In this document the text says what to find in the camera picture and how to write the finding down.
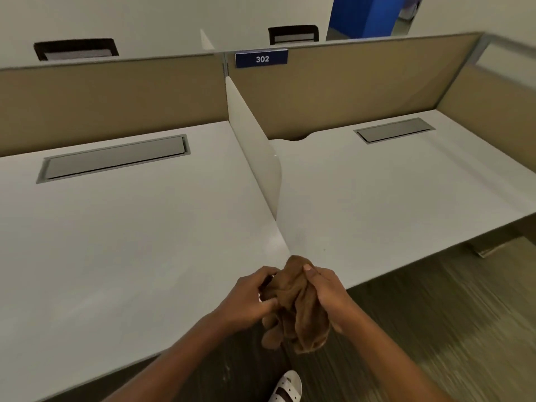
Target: desk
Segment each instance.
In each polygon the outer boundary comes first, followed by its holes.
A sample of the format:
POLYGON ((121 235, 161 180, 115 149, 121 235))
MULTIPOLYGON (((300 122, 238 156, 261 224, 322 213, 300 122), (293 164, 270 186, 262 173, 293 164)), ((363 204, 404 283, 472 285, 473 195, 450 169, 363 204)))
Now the desk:
POLYGON ((164 350, 289 255, 227 121, 0 158, 0 186, 0 400, 164 350), (181 134, 190 155, 36 184, 44 157, 181 134))
POLYGON ((438 111, 271 143, 288 247, 346 287, 536 212, 536 174, 438 111), (415 117, 436 130, 368 145, 354 132, 415 117))

